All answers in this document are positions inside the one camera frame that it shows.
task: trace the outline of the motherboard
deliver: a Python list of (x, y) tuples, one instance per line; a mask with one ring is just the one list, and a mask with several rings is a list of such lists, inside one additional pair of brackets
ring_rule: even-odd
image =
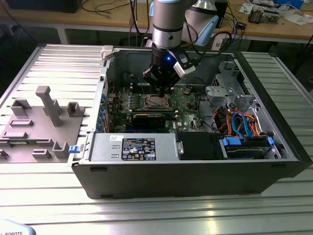
[(111, 133), (202, 132), (197, 111), (197, 94), (191, 87), (176, 86), (159, 97), (144, 89), (122, 88), (108, 97)]

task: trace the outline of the wire bundle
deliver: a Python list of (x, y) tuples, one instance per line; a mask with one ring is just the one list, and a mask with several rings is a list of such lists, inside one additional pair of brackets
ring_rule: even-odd
[[(219, 127), (219, 131), (224, 131), (224, 135), (232, 136), (233, 133), (236, 133), (236, 137), (244, 138), (244, 135), (240, 132), (241, 128), (243, 127), (245, 130), (245, 133), (249, 137), (260, 137), (258, 131), (258, 124), (257, 120), (250, 114), (241, 112), (239, 110), (230, 110), (226, 112), (221, 112), (220, 109), (218, 109), (212, 119), (215, 122), (215, 119), (217, 117), (217, 114), (222, 114), (225, 117), (225, 123)], [(241, 124), (239, 128), (236, 128), (236, 120), (241, 120)]]

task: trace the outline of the small electronic device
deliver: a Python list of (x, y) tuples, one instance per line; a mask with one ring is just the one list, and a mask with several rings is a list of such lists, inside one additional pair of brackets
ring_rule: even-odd
[(7, 0), (11, 9), (75, 13), (82, 0)]

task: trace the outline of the blue latch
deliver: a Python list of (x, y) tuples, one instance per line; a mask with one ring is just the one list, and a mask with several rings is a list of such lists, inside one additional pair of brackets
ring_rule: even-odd
[(271, 146), (274, 146), (274, 140), (272, 137), (268, 137), (268, 142)]
[(238, 137), (225, 137), (223, 139), (224, 146), (227, 145), (241, 145), (240, 138)]
[(69, 153), (80, 153), (80, 145), (72, 145), (69, 147)]

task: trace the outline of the sticker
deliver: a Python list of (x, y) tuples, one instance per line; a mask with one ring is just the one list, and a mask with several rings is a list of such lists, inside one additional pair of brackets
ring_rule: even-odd
[(124, 161), (153, 161), (157, 159), (154, 138), (123, 139), (122, 160)]
[(110, 136), (110, 141), (123, 141), (124, 136)]

